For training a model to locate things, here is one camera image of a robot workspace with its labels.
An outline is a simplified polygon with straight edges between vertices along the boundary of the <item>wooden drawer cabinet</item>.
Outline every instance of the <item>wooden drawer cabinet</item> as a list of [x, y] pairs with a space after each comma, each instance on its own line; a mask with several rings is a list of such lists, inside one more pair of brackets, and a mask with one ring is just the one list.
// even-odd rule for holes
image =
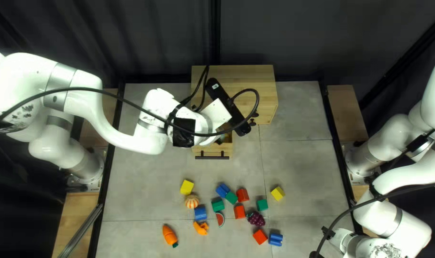
[[[191, 92], [195, 90], [204, 68], [205, 66], [192, 66]], [[256, 124], [271, 124], [278, 108], [278, 95], [272, 65], [210, 66], [208, 79], [209, 78], [216, 78], [230, 97], [247, 88], [255, 89], [259, 93], [260, 101], [257, 108], [259, 116], [253, 118], [254, 122], [256, 122]], [[197, 94], [191, 100], [191, 106], [198, 106], [200, 104], [202, 92], [203, 88], [201, 86]], [[208, 106], [211, 102], [211, 97], [205, 93], [203, 108]], [[246, 92], [235, 99], [235, 104], [244, 117], [249, 115], [254, 106], [254, 102], [255, 96], [252, 92]], [[206, 147], [194, 146], [192, 151], [197, 156], [200, 155], [202, 150], [205, 156], [220, 156], [223, 150], [225, 156], [232, 158], [232, 144], [232, 135], [227, 135], [226, 141], [221, 145], [212, 143]]]

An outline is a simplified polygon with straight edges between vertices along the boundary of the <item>black knob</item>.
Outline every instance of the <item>black knob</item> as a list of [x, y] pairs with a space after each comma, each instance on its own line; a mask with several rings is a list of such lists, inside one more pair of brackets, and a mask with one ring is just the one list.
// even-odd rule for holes
[[255, 123], [254, 119], [251, 118], [250, 120], [251, 120], [251, 122], [249, 123], [249, 125], [250, 125], [250, 126], [255, 126], [256, 123]]

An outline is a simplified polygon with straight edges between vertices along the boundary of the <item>wooden board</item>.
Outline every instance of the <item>wooden board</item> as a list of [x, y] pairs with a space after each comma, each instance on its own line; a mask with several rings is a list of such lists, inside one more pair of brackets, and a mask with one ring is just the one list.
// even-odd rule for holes
[[329, 85], [329, 102], [340, 141], [369, 139], [352, 85]]
[[[68, 244], [82, 223], [87, 219], [90, 212], [92, 212], [92, 210], [96, 207], [98, 195], [98, 192], [67, 194], [65, 204], [63, 206], [62, 218], [60, 219], [60, 225], [58, 226], [52, 258], [60, 255], [66, 244]], [[91, 234], [92, 228], [89, 228], [70, 257], [87, 257]]]
[[[117, 89], [105, 89], [105, 91], [117, 95]], [[117, 99], [103, 95], [103, 111], [106, 119], [112, 124], [114, 120], [114, 112], [116, 109]], [[103, 139], [89, 123], [89, 121], [84, 120], [82, 125], [82, 130], [80, 132], [79, 142], [84, 148], [92, 147], [106, 147], [107, 141]]]
[[[205, 66], [192, 66], [191, 92], [195, 90], [204, 68]], [[230, 97], [247, 88], [257, 90], [260, 96], [257, 109], [259, 117], [254, 118], [254, 121], [257, 124], [270, 124], [272, 122], [278, 107], [278, 95], [272, 65], [210, 66], [208, 78], [216, 78]], [[203, 92], [202, 86], [193, 97], [191, 106], [200, 104]], [[211, 97], [205, 93], [203, 107], [211, 102]], [[252, 92], [244, 93], [235, 99], [235, 104], [244, 117], [249, 115], [254, 102], [255, 96]]]

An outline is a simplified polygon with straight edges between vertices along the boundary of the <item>watermelon slice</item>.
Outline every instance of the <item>watermelon slice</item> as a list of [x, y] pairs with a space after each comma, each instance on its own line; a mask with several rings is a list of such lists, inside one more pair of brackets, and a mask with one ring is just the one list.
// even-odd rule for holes
[[224, 225], [224, 222], [225, 222], [224, 214], [222, 214], [220, 212], [216, 212], [216, 218], [217, 218], [217, 225], [219, 227]]

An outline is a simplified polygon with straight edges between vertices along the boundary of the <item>blue block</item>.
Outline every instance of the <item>blue block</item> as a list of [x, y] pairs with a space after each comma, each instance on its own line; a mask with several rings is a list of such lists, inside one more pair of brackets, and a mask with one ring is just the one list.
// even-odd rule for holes
[[271, 233], [268, 243], [280, 247], [283, 244], [283, 235]]
[[228, 192], [230, 192], [230, 189], [225, 184], [220, 184], [216, 188], [216, 193], [218, 193], [221, 198], [225, 198]]
[[207, 210], [205, 206], [198, 206], [194, 209], [195, 211], [195, 220], [206, 220], [207, 219]]

